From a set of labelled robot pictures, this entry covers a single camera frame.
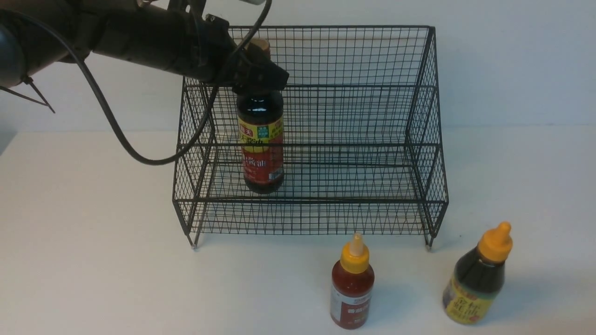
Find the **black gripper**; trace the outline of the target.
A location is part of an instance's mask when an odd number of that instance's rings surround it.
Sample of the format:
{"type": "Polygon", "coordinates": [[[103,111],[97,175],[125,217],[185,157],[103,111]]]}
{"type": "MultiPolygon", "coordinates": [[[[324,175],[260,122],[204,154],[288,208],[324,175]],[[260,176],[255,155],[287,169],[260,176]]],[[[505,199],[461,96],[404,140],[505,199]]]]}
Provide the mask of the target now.
{"type": "Polygon", "coordinates": [[[190,47],[190,67],[184,76],[212,85],[230,86],[236,94],[284,90],[290,74],[251,44],[261,28],[261,16],[238,43],[230,36],[228,21],[207,15],[194,17],[195,33],[190,47]]]}

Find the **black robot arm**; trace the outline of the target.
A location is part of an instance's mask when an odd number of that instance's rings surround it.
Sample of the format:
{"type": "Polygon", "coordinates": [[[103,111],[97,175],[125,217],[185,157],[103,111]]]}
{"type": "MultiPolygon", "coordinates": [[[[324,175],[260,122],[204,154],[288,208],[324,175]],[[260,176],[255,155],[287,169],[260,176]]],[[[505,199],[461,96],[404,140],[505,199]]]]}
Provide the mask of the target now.
{"type": "Polygon", "coordinates": [[[271,7],[236,42],[228,21],[203,15],[204,0],[3,0],[1,86],[15,87],[54,63],[96,53],[211,85],[283,90],[289,72],[250,42],[271,7]]]}

